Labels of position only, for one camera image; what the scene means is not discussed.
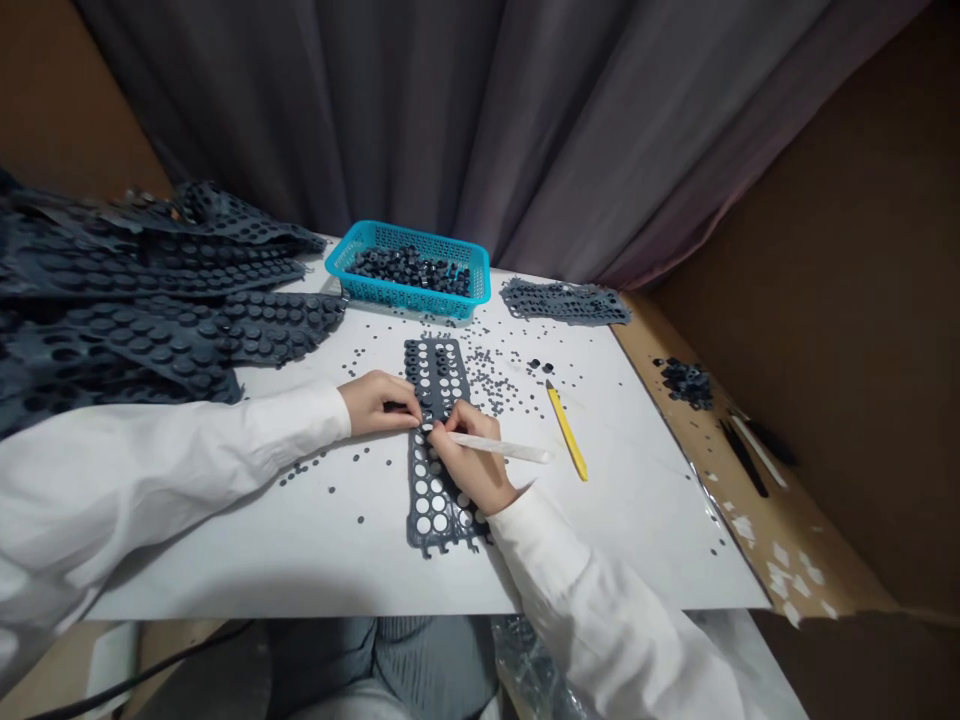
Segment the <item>white lab coat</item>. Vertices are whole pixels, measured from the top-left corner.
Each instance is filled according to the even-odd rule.
[[[0,697],[128,552],[349,433],[340,393],[315,383],[234,406],[84,408],[0,443]],[[598,715],[761,717],[710,640],[584,545],[536,484],[489,522],[524,612]]]

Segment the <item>yellow pencil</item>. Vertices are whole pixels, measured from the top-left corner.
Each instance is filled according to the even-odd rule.
[[[557,420],[560,421],[560,430],[563,431],[563,439],[567,441],[570,457],[573,458],[573,464],[577,466],[577,474],[580,475],[581,480],[586,482],[587,464],[583,461],[583,455],[580,454],[577,441],[573,439],[573,431],[570,429],[567,416],[563,412],[563,405],[560,403],[560,394],[549,380],[547,380],[547,395],[550,396],[550,402],[553,403],[553,409],[557,413]]]

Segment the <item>gray curtain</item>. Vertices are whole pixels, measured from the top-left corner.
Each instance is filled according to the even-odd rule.
[[[669,269],[924,0],[77,0],[174,181],[499,267]]]

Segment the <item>basket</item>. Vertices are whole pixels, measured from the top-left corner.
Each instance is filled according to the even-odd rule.
[[[470,297],[361,277],[346,271],[361,250],[370,247],[399,250],[408,245],[416,247],[420,255],[427,260],[447,260],[470,268]],[[350,293],[351,298],[391,307],[467,319],[477,305],[490,299],[490,255],[482,247],[374,220],[354,223],[327,258],[326,266],[331,275],[339,278],[340,284]]]

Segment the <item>table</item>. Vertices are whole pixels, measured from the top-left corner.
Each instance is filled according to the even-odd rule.
[[[335,279],[322,259],[306,264],[304,279],[282,290],[331,288]],[[500,416],[504,439],[554,453],[546,466],[512,461],[508,472],[515,485],[537,479],[584,540],[632,565],[680,608],[768,608],[737,543],[715,518],[609,327],[512,318],[497,293],[514,275],[492,272],[493,297],[478,308],[472,322],[450,327],[442,318],[428,322],[418,313],[354,306],[307,357],[279,371],[240,368],[239,380],[247,395],[258,397],[321,377],[339,385],[351,379],[350,371],[357,376],[377,368],[399,373],[403,342],[427,333],[457,338],[465,358],[489,350],[492,367],[487,363],[483,372],[507,378],[515,387],[504,393],[516,394]],[[534,358],[555,368],[551,380],[586,459],[587,483],[577,476],[540,384],[546,376],[542,369],[529,370],[527,363]],[[480,372],[470,363],[467,369],[471,376]],[[489,407],[478,384],[471,385],[471,393],[475,403]],[[496,548],[481,542],[481,552],[475,554],[461,543],[448,554],[433,552],[433,558],[425,560],[407,544],[404,435],[350,439],[301,462],[308,472],[281,485],[285,471],[263,491],[175,541],[133,553],[88,617],[518,611],[515,589]]]

